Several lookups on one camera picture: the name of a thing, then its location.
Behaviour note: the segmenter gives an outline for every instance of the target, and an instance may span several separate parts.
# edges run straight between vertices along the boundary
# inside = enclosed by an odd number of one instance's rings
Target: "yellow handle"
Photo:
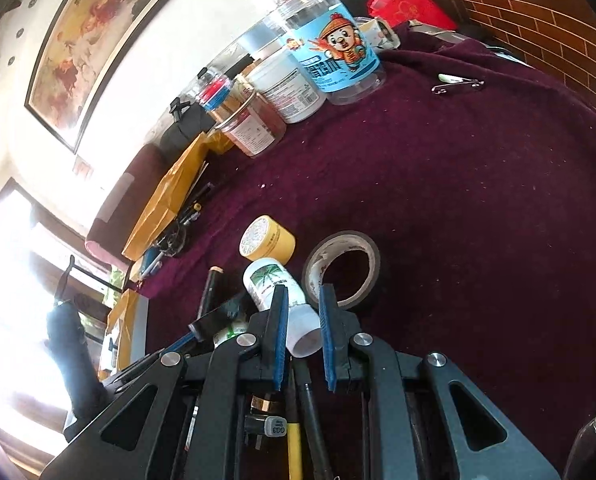
[[[299,424],[287,424],[287,450],[289,452],[289,480],[302,480],[302,443]]]

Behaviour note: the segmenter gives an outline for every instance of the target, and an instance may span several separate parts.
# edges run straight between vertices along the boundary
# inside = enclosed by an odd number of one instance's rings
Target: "metal clip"
[[[484,81],[478,79],[466,79],[454,75],[439,74],[438,79],[445,83],[431,88],[431,92],[436,95],[450,94],[457,92],[478,92],[484,88]]]

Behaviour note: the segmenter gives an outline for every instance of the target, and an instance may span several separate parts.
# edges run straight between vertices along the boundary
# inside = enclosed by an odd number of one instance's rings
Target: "painting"
[[[167,0],[63,0],[27,91],[25,107],[73,153],[118,63]]]

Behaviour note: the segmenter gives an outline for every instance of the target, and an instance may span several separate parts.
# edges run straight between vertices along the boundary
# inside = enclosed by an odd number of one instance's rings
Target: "white jar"
[[[287,48],[271,54],[246,77],[287,124],[305,120],[327,100]]]
[[[245,270],[242,281],[260,311],[271,308],[276,285],[285,285],[289,291],[289,322],[287,350],[294,357],[306,357],[322,348],[320,318],[307,303],[300,285],[278,260],[260,258]]]

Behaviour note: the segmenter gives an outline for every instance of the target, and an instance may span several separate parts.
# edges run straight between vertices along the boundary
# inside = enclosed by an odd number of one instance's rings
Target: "silver screw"
[[[240,346],[253,346],[255,344],[255,336],[253,334],[240,334],[236,342]]]
[[[353,336],[353,342],[360,346],[369,346],[373,343],[373,338],[364,332],[360,332]]]
[[[432,352],[427,355],[427,361],[431,366],[438,368],[447,364],[447,358],[443,354],[440,354],[440,352]]]
[[[177,352],[167,352],[160,358],[163,366],[175,366],[180,362],[180,354]]]

